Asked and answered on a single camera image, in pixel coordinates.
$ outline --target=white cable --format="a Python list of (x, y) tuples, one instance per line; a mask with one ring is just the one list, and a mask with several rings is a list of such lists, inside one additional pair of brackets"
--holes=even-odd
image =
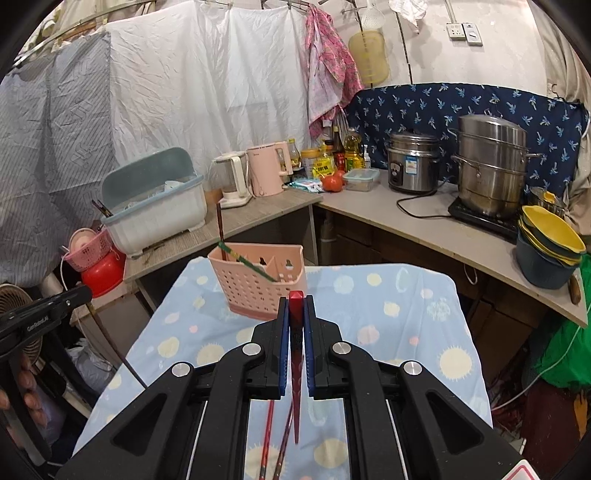
[(468, 279), (468, 282), (470, 282), (470, 285), (476, 285), (478, 283), (478, 272), (476, 271), (476, 269), (474, 267), (472, 267), (472, 270), (474, 270), (474, 280), (472, 280), (468, 276), (468, 272), (466, 271), (466, 264), (464, 263), (464, 273), (466, 274), (466, 278)]
[(456, 14), (453, 12), (453, 7), (450, 0), (444, 0), (445, 7), (447, 8), (447, 14), (449, 15), (449, 21), (451, 23), (457, 23), (456, 21)]
[[(587, 308), (587, 316), (589, 315), (589, 309), (591, 309), (591, 302), (589, 303), (589, 307)], [(565, 353), (563, 353), (563, 355), (558, 360), (556, 360), (556, 362), (554, 362), (552, 365), (550, 365), (543, 372), (540, 372), (540, 374), (537, 377), (534, 378), (533, 382), (530, 383), (527, 387), (525, 387), (515, 397), (513, 397), (509, 401), (506, 401), (505, 403), (503, 403), (503, 404), (501, 404), (501, 405), (499, 405), (499, 406), (497, 406), (495, 408), (491, 408), (491, 411), (499, 410), (500, 408), (506, 407), (509, 403), (513, 402), (514, 400), (517, 400), (520, 396), (522, 396), (525, 392), (527, 392), (534, 385), (534, 383), (536, 383), (540, 379), (540, 377), (542, 375), (544, 375), (546, 372), (548, 372), (549, 370), (552, 370), (556, 365), (558, 365), (563, 360), (563, 358), (566, 356), (566, 354), (569, 352), (570, 348), (573, 346), (574, 339), (577, 338), (577, 334), (579, 333), (579, 330), (580, 329), (581, 329), (581, 327), (578, 326), (576, 332), (573, 335), (573, 339), (569, 343), (569, 347), (566, 349)]]

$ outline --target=pink floral cloth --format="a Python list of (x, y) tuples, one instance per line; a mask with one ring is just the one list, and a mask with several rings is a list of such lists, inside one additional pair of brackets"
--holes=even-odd
[(332, 17), (314, 5), (310, 5), (306, 16), (306, 52), (310, 135), (316, 138), (322, 133), (322, 120), (332, 120), (338, 107), (350, 104), (363, 90), (363, 83)]

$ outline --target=pink plastic basket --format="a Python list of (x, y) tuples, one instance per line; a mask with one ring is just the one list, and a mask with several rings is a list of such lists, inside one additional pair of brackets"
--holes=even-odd
[(65, 255), (64, 260), (77, 272), (83, 272), (105, 258), (112, 246), (113, 240), (111, 240), (107, 229), (104, 228), (82, 248)]
[(216, 247), (207, 258), (234, 313), (256, 320), (274, 320), (281, 297), (288, 297), (291, 290), (306, 294), (301, 245), (227, 243), (227, 246), (279, 280), (277, 283), (268, 281), (230, 255), (227, 261), (222, 260), (222, 250)]

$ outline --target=wall switch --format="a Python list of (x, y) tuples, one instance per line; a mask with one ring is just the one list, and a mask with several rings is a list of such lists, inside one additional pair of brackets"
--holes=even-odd
[(472, 47), (482, 47), (482, 39), (478, 27), (474, 23), (463, 23), (464, 32), (466, 33), (466, 41)]

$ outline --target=stack of bowls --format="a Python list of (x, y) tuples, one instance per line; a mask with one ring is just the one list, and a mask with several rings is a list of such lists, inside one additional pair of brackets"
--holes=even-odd
[(565, 285), (586, 251), (577, 233), (539, 205), (524, 206), (517, 225), (517, 262), (525, 278), (552, 290)]

